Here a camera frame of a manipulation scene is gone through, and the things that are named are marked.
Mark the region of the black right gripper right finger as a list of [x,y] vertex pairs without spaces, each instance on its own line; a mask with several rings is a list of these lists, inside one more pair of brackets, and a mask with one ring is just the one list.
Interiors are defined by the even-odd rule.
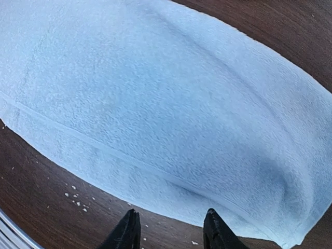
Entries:
[[213,208],[204,219],[203,244],[204,249],[248,249]]

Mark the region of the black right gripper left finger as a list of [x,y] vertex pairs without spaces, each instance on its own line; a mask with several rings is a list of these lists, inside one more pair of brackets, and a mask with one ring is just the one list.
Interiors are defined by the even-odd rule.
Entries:
[[140,242],[140,215],[135,209],[130,209],[97,249],[139,249]]

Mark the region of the light blue towel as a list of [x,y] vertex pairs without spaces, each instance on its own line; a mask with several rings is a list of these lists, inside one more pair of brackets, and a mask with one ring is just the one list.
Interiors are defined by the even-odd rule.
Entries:
[[1,119],[78,177],[201,226],[300,244],[331,205],[331,94],[172,1],[1,1]]

